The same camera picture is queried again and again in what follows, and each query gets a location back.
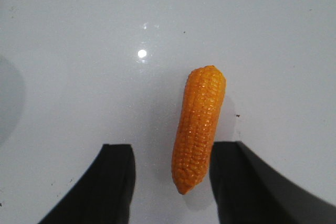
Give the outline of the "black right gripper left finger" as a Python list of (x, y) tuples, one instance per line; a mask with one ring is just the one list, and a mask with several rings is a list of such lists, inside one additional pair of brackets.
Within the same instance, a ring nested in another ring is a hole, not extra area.
[(73, 188), (40, 223), (128, 223), (134, 187), (132, 146), (105, 144)]

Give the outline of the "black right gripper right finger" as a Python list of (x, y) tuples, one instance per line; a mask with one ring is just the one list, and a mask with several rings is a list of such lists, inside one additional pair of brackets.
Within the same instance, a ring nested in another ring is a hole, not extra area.
[(220, 223), (335, 223), (335, 206), (291, 182), (242, 142), (216, 142), (209, 170)]

